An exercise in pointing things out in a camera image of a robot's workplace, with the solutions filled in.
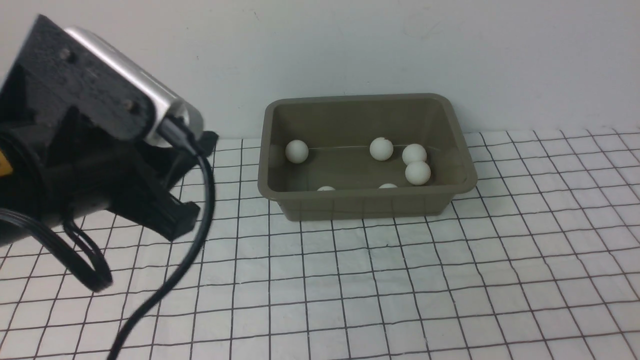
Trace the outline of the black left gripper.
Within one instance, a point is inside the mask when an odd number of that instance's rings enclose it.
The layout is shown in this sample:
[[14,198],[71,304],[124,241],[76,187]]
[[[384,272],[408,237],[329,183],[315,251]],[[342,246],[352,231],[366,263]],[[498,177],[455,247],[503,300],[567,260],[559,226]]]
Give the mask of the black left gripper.
[[192,152],[115,139],[71,105],[18,111],[1,119],[2,208],[46,226],[108,210],[170,242],[194,230],[201,208],[166,187],[213,154],[218,133],[204,131]]

